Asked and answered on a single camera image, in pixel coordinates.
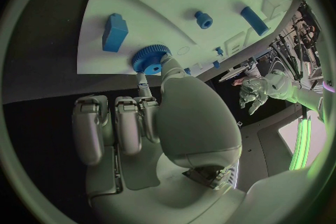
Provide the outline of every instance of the white pegboard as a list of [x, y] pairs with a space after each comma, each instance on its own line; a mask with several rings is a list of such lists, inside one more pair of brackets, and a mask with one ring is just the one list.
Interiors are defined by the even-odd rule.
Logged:
[[[78, 44], [77, 73], [133, 74], [130, 61], [134, 54], [145, 46], [163, 44], [197, 76], [212, 68], [214, 61], [222, 62], [264, 37], [251, 32], [251, 26], [240, 16], [245, 6], [265, 20], [271, 28], [267, 34], [275, 29], [288, 5], [282, 1], [281, 10], [276, 16], [273, 12], [268, 20], [262, 11], [263, 3], [265, 0], [89, 0]], [[197, 25], [194, 14], [198, 10], [213, 18], [209, 29]], [[121, 14], [129, 30], [117, 53], [104, 52], [101, 43], [106, 20], [112, 13]], [[239, 50], [228, 49], [230, 40], [242, 32]], [[224, 57], [217, 55], [218, 46], [226, 52]]]

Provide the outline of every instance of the green led strip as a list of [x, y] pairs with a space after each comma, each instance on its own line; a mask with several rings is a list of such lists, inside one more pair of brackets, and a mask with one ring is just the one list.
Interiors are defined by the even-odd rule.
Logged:
[[310, 136], [311, 119], [299, 119], [296, 144], [290, 165], [290, 170], [298, 170], [306, 166], [310, 148]]

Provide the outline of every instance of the robotic arm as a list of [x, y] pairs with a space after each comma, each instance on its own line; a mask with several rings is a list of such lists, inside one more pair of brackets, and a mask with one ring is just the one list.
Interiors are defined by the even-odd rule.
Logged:
[[300, 88], [299, 84], [292, 82], [280, 70], [274, 70], [265, 77], [244, 80], [239, 95], [241, 108], [244, 108], [246, 103], [254, 101], [249, 109], [250, 115], [263, 105], [270, 96], [293, 103], [299, 102], [318, 112], [320, 119], [323, 120], [322, 95], [315, 91]]

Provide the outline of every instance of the blue rectangular block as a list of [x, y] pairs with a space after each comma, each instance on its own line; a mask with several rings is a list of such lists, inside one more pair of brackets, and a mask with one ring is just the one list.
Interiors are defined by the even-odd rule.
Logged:
[[106, 22], [102, 35], [102, 49], [106, 52], [118, 52], [127, 34], [126, 21], [120, 14], [112, 14]]

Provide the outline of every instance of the hole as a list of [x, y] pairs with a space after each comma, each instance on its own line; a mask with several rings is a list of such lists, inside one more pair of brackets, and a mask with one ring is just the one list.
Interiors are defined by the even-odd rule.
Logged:
[[204, 24], [204, 26], [207, 28], [207, 27], [210, 27], [210, 25], [211, 25], [211, 22], [210, 21], [207, 21], [205, 24]]

